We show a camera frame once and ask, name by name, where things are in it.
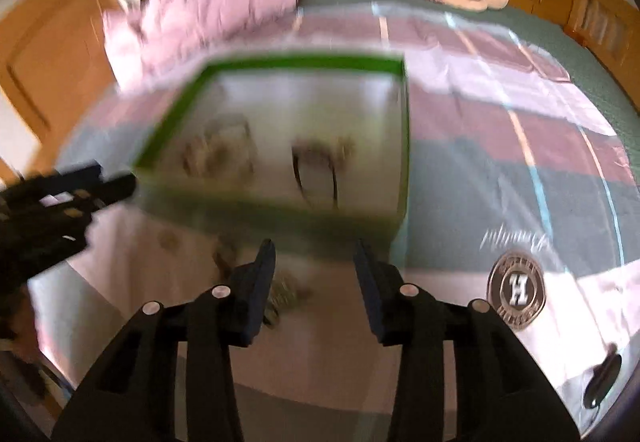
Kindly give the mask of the black object on sheet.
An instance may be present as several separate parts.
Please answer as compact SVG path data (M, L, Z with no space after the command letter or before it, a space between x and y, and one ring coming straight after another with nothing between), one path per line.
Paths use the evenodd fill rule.
M622 355L618 353L616 344L610 344L602 363L593 367L591 379L585 388L582 405L587 410L593 410L602 403L613 388L621 368Z

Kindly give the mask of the green cardboard box lid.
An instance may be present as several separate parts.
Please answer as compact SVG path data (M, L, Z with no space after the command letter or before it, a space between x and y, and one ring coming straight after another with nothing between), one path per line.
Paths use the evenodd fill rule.
M134 173L209 226L386 249L407 210L408 98L397 56L213 61L180 90Z

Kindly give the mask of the green quilted mattress cover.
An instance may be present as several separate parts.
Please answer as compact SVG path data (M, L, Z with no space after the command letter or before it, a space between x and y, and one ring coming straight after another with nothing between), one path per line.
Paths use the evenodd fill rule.
M625 146L630 163L639 166L639 113L630 98L606 71L593 53L563 33L556 24L529 15L521 9L506 7L487 12L467 12L425 0L300 0L303 8L328 8L375 4L386 12L411 12L413 15L442 19L445 12L469 20L473 26L493 24L500 34L512 31L521 41L550 53L568 71L576 84L612 124Z

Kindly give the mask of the wooden headboard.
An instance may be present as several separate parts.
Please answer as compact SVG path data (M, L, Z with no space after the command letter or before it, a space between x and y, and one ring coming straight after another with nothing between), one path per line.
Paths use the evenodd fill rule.
M53 167L66 137L115 82L102 12L116 0L21 0L1 18L1 88L38 139L21 174Z

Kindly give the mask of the pink crumpled duvet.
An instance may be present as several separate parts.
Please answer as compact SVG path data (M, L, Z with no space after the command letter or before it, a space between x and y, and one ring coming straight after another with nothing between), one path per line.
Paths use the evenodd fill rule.
M198 50L290 12L297 0L146 0L102 14L104 50L121 90L130 90Z

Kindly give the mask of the wooden footboard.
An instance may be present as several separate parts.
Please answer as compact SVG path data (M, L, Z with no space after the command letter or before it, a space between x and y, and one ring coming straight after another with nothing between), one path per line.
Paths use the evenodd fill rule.
M564 32L588 48L639 106L639 11L625 0L573 0Z

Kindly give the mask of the jewelry piece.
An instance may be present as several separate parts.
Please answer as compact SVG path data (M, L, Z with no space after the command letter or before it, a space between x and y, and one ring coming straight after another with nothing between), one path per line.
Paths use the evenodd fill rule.
M236 268L238 246L233 240L220 237L216 240L212 258L220 280L227 283ZM276 328L283 313L301 306L311 295L311 290L300 284L291 272L277 271L271 282L262 324L271 329Z

